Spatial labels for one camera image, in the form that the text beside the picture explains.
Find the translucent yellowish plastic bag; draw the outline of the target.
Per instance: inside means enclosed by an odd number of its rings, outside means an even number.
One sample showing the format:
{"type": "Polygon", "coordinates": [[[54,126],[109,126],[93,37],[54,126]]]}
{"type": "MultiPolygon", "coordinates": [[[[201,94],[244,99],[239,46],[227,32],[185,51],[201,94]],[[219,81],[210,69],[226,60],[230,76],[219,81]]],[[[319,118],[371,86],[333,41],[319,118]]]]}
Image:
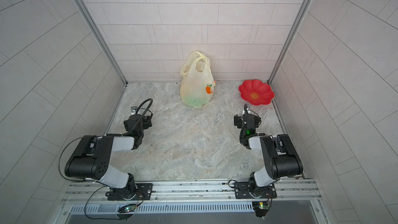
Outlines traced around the translucent yellowish plastic bag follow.
{"type": "Polygon", "coordinates": [[[194,51],[180,70],[181,100],[188,106],[201,108],[212,98],[216,82],[212,76],[210,59],[194,51]]]}

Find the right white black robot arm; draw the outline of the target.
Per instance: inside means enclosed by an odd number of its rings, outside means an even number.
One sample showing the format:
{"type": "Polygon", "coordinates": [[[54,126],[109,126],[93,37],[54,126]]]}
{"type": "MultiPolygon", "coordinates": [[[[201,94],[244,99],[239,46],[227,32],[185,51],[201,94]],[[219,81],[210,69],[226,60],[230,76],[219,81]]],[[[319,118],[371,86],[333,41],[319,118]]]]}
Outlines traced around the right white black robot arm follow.
{"type": "Polygon", "coordinates": [[[236,199],[274,199],[277,197],[275,182],[303,173],[303,164],[289,135],[258,133],[256,128],[260,124],[260,116],[247,104],[241,116],[234,116],[234,126],[240,129],[240,144],[261,151],[264,160],[264,166],[251,173],[248,182],[234,183],[236,199]]]}

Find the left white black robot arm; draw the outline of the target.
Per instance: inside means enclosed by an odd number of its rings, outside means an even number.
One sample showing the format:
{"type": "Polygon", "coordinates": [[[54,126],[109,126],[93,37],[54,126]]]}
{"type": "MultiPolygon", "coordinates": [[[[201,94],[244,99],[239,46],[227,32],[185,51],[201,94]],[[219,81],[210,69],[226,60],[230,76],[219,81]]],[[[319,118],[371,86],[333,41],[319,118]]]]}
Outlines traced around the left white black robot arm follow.
{"type": "Polygon", "coordinates": [[[134,176],[110,165],[112,153],[138,149],[142,144],[144,130],[152,126],[146,112],[132,108],[131,116],[124,121],[128,134],[109,134],[106,136],[84,136],[79,140],[71,157],[65,165],[67,177],[94,180],[109,188],[105,196],[109,201],[149,200],[152,184],[137,184],[134,176]]]}

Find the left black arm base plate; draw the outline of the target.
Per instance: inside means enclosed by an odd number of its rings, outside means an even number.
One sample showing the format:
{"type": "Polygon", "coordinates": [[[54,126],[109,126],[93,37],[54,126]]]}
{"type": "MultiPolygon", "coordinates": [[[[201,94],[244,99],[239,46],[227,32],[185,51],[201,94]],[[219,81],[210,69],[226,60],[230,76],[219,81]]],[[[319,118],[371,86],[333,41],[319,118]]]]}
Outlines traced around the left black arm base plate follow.
{"type": "Polygon", "coordinates": [[[110,189],[105,196],[108,201],[145,201],[150,200],[152,189],[152,183],[137,183],[123,189],[110,189]]]}

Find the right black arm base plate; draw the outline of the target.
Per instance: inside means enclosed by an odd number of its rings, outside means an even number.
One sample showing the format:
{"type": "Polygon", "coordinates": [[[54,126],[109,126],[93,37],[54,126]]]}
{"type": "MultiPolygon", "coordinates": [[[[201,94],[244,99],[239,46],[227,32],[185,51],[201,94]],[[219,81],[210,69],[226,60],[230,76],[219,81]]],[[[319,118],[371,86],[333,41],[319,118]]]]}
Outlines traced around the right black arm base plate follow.
{"type": "Polygon", "coordinates": [[[274,184],[259,187],[253,182],[233,181],[233,188],[236,199],[275,199],[277,193],[274,184]]]}

